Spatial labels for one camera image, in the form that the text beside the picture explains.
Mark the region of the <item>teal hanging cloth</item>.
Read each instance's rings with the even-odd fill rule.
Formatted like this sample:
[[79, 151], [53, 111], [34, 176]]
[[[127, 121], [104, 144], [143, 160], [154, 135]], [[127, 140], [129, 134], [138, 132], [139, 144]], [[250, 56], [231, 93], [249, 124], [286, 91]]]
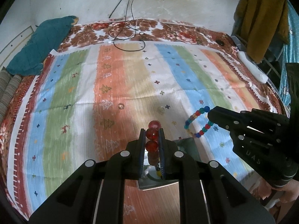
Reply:
[[289, 43], [283, 46], [282, 71], [279, 85], [279, 95], [285, 106], [288, 106], [291, 102], [286, 63], [298, 63], [298, 14], [289, 1], [287, 1], [287, 5]]

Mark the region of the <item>mustard hanging garment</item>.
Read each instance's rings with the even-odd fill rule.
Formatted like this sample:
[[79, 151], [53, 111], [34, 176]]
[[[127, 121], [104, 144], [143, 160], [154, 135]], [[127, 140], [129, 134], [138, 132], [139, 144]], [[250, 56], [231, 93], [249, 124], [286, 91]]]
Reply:
[[241, 19], [239, 36], [254, 62], [262, 61], [275, 35], [289, 43], [287, 0], [240, 0], [235, 15]]

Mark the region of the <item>grey striped mattress edge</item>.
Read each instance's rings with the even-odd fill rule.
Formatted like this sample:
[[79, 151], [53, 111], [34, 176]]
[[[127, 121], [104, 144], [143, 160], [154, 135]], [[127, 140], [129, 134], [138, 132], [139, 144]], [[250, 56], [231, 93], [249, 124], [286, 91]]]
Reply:
[[6, 115], [8, 106], [15, 95], [17, 88], [19, 87], [22, 81], [22, 76], [20, 75], [11, 75], [5, 67], [1, 69], [1, 123]]

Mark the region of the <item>teal pillow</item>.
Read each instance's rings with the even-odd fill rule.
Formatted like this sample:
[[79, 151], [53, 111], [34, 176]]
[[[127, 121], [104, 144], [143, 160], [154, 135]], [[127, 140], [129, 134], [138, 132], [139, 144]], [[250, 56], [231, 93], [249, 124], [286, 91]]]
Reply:
[[6, 70], [11, 75], [30, 76], [41, 74], [44, 60], [60, 44], [78, 22], [76, 16], [50, 19], [42, 22], [26, 45], [10, 61]]

